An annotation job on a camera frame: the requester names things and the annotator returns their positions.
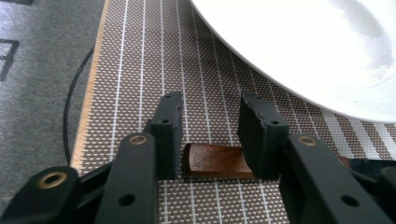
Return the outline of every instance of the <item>woven placemat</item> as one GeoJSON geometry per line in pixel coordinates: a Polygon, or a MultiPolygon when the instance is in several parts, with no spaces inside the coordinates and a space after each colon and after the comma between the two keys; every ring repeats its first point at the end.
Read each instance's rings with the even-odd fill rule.
{"type": "MultiPolygon", "coordinates": [[[[170,91],[184,95],[183,146],[239,146],[239,94],[249,91],[292,133],[315,135],[337,155],[396,159],[394,124],[345,118],[287,93],[227,49],[189,1],[107,0],[72,166],[84,175],[112,161],[170,91]]],[[[180,178],[161,181],[160,191],[161,223],[289,223],[276,181],[180,178]]]]}

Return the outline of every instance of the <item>white stripe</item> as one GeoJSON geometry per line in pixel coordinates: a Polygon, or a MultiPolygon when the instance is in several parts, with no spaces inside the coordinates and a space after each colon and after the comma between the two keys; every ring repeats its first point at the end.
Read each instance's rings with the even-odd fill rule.
{"type": "Polygon", "coordinates": [[[199,74],[201,76],[201,85],[202,85],[202,94],[203,94],[203,99],[204,99],[207,135],[208,135],[208,138],[209,138],[208,139],[209,140],[209,144],[212,144],[212,136],[211,136],[211,132],[210,132],[210,122],[209,122],[209,113],[207,112],[207,100],[206,100],[205,82],[204,82],[204,75],[203,75],[202,64],[201,64],[201,51],[200,51],[200,48],[199,48],[199,38],[198,38],[197,29],[196,29],[195,16],[194,16],[194,11],[193,11],[192,6],[191,6],[191,13],[192,13],[192,22],[194,24],[195,37],[196,37],[196,40],[197,40],[197,54],[198,54],[199,74]]]}
{"type": "Polygon", "coordinates": [[[163,95],[165,95],[165,70],[163,68],[163,0],[160,0],[160,14],[161,14],[161,76],[163,82],[163,95]]]}
{"type": "Polygon", "coordinates": [[[327,127],[329,128],[330,134],[332,135],[335,146],[337,147],[337,151],[340,153],[340,156],[354,158],[352,149],[347,143],[347,139],[344,136],[344,133],[334,113],[325,109],[321,109],[321,112],[324,120],[326,121],[327,127]]]}
{"type": "Polygon", "coordinates": [[[382,142],[384,142],[385,147],[387,148],[390,156],[393,160],[396,160],[396,144],[390,136],[387,128],[384,124],[374,123],[375,129],[378,132],[378,135],[381,137],[382,142]]]}
{"type": "Polygon", "coordinates": [[[143,113],[143,76],[144,76],[144,61],[145,61],[145,32],[146,32],[146,0],[143,1],[143,31],[142,31],[142,58],[140,64],[140,95],[139,95],[139,124],[137,131],[142,132],[142,113],[143,113]]]}
{"type": "MultiPolygon", "coordinates": [[[[186,103],[186,83],[184,80],[184,68],[183,68],[183,51],[181,48],[181,31],[180,31],[180,19],[178,16],[178,3],[176,2],[176,11],[177,11],[177,28],[178,28],[178,48],[180,53],[180,69],[181,69],[181,83],[183,87],[183,103],[184,103],[184,117],[186,123],[186,140],[190,142],[190,135],[189,135],[189,121],[187,116],[187,103],[186,103]]],[[[195,214],[195,201],[194,201],[194,185],[192,184],[192,179],[190,179],[190,196],[191,196],[191,212],[192,212],[192,223],[196,223],[196,214],[195,214]]]]}
{"type": "Polygon", "coordinates": [[[176,10],[177,10],[177,28],[178,28],[178,50],[180,53],[180,72],[181,72],[181,84],[183,88],[183,103],[184,103],[184,115],[185,115],[185,122],[186,122],[186,140],[190,142],[190,135],[189,135],[189,121],[187,119],[187,95],[186,95],[186,81],[184,80],[184,67],[183,67],[183,50],[181,48],[181,30],[180,30],[180,19],[178,17],[178,3],[176,0],[176,10]]]}
{"type": "Polygon", "coordinates": [[[219,185],[218,180],[215,178],[215,192],[216,192],[216,203],[218,204],[218,213],[219,213],[219,223],[222,223],[222,214],[221,214],[221,206],[220,206],[220,197],[219,197],[219,185]]]}
{"type": "Polygon", "coordinates": [[[122,25],[119,76],[118,76],[118,80],[117,80],[116,106],[114,108],[114,116],[113,116],[113,134],[111,135],[111,146],[110,146],[110,157],[109,157],[110,161],[113,161],[113,157],[114,157],[113,154],[114,154],[114,147],[115,147],[114,142],[116,140],[117,114],[119,112],[122,58],[123,58],[123,46],[124,46],[124,40],[125,40],[125,26],[126,26],[127,13],[128,13],[128,0],[126,0],[126,3],[125,3],[124,20],[123,20],[123,25],[122,25]]]}
{"type": "Polygon", "coordinates": [[[305,107],[306,113],[308,114],[309,120],[311,120],[312,127],[314,127],[315,135],[317,136],[317,138],[319,138],[317,127],[315,126],[315,122],[312,119],[311,113],[309,112],[308,105],[306,104],[306,101],[303,101],[303,103],[304,103],[304,107],[305,107]]]}
{"type": "Polygon", "coordinates": [[[272,90],[272,87],[271,87],[271,82],[269,80],[267,80],[267,83],[268,83],[268,88],[270,89],[271,95],[273,97],[274,107],[276,108],[276,111],[279,113],[279,108],[277,107],[277,102],[276,102],[274,91],[272,90]]]}
{"type": "Polygon", "coordinates": [[[288,97],[289,105],[290,105],[290,108],[291,108],[291,113],[293,114],[294,119],[295,119],[295,121],[296,121],[297,128],[298,128],[298,132],[299,132],[299,133],[303,133],[303,131],[301,131],[301,127],[300,127],[300,121],[298,120],[298,118],[297,118],[297,116],[296,116],[296,112],[294,111],[294,106],[293,106],[293,104],[291,103],[291,99],[290,99],[289,93],[288,93],[288,92],[285,92],[285,94],[286,94],[286,96],[288,97]]]}
{"type": "Polygon", "coordinates": [[[247,212],[245,208],[245,200],[244,195],[242,193],[242,184],[239,178],[236,179],[238,181],[238,190],[239,190],[239,197],[241,198],[241,206],[242,206],[242,214],[244,215],[245,224],[248,223],[247,212]]]}
{"type": "Polygon", "coordinates": [[[256,82],[254,81],[253,73],[251,72],[251,68],[250,67],[248,68],[248,71],[250,73],[251,82],[253,83],[254,93],[256,93],[256,95],[257,95],[258,93],[257,93],[257,88],[256,88],[256,82]]]}
{"type": "Polygon", "coordinates": [[[364,129],[363,124],[360,120],[357,119],[348,119],[353,130],[355,131],[356,136],[361,143],[361,147],[363,148],[364,152],[368,159],[375,159],[379,160],[379,155],[375,150],[373,142],[370,140],[369,135],[367,134],[366,130],[364,129]]]}
{"type": "Polygon", "coordinates": [[[165,212],[165,223],[169,223],[168,220],[168,186],[167,181],[163,181],[163,210],[165,212]]]}
{"type": "MultiPolygon", "coordinates": [[[[163,82],[163,95],[165,95],[165,74],[164,74],[164,68],[163,68],[163,0],[160,0],[160,13],[161,13],[161,76],[162,76],[162,82],[163,82]]],[[[164,202],[164,207],[163,211],[165,212],[164,214],[164,219],[165,223],[169,223],[169,218],[168,218],[168,182],[166,180],[163,181],[163,202],[164,202]]]]}
{"type": "Polygon", "coordinates": [[[230,50],[228,50],[228,51],[230,52],[231,63],[233,64],[233,74],[235,75],[236,88],[238,89],[239,95],[241,95],[241,85],[239,84],[238,75],[236,74],[235,64],[233,63],[233,54],[231,53],[230,50]]]}
{"type": "Polygon", "coordinates": [[[215,38],[213,36],[213,33],[211,33],[211,34],[212,34],[213,51],[215,52],[216,68],[218,70],[218,78],[219,78],[220,91],[221,91],[221,99],[222,99],[223,106],[224,106],[225,122],[227,124],[228,136],[230,137],[230,144],[231,144],[231,146],[233,146],[233,134],[231,133],[230,118],[228,117],[227,103],[225,102],[224,88],[223,88],[223,85],[222,85],[221,74],[220,74],[220,70],[219,70],[218,54],[216,53],[215,38]]]}
{"type": "Polygon", "coordinates": [[[270,210],[267,207],[268,202],[265,200],[265,192],[264,185],[262,184],[262,180],[260,180],[260,190],[262,191],[262,201],[264,202],[265,215],[267,215],[267,219],[265,219],[268,224],[271,224],[272,219],[270,218],[270,210]]]}

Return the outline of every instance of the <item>screw hole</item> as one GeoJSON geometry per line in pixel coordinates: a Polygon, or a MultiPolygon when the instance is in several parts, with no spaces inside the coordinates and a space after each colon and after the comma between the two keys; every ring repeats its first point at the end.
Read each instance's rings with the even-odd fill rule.
{"type": "Polygon", "coordinates": [[[52,172],[41,177],[37,186],[41,189],[52,189],[61,185],[67,178],[64,172],[52,172]]]}
{"type": "Polygon", "coordinates": [[[161,119],[161,120],[158,121],[158,122],[160,122],[160,123],[169,123],[169,120],[167,120],[167,119],[161,119]]]}
{"type": "Polygon", "coordinates": [[[358,207],[359,202],[351,196],[343,195],[341,196],[341,200],[349,206],[358,207]]]}
{"type": "Polygon", "coordinates": [[[125,194],[124,196],[119,198],[119,204],[123,207],[128,206],[134,202],[134,195],[125,194]]]}
{"type": "Polygon", "coordinates": [[[141,145],[145,142],[147,142],[147,137],[144,135],[137,135],[137,136],[133,136],[132,138],[129,139],[129,142],[132,145],[141,145]]]}
{"type": "Polygon", "coordinates": [[[49,176],[47,179],[45,179],[44,183],[49,185],[49,184],[52,184],[52,183],[56,182],[60,178],[61,178],[60,175],[52,175],[52,176],[49,176]]]}
{"type": "Polygon", "coordinates": [[[317,145],[317,141],[311,137],[301,136],[298,140],[306,146],[314,147],[317,145]]]}

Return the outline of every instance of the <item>white ceramic plate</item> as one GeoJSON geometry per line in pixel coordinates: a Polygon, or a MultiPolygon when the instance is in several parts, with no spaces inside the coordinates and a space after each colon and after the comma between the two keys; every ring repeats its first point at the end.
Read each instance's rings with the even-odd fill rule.
{"type": "Polygon", "coordinates": [[[348,117],[396,122],[394,0],[191,0],[258,72],[348,117]]]}

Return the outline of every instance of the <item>brown placemat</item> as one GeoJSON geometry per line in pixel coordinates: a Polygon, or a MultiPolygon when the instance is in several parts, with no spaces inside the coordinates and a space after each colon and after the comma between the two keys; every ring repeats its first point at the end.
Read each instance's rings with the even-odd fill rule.
{"type": "MultiPolygon", "coordinates": [[[[239,93],[250,91],[292,133],[313,134],[337,155],[396,158],[394,124],[348,119],[283,91],[227,49],[189,1],[107,0],[72,166],[84,175],[111,161],[121,138],[142,131],[170,91],[184,94],[183,146],[239,146],[239,93]]],[[[180,178],[161,181],[160,190],[162,223],[289,222],[276,181],[180,178]]]]}

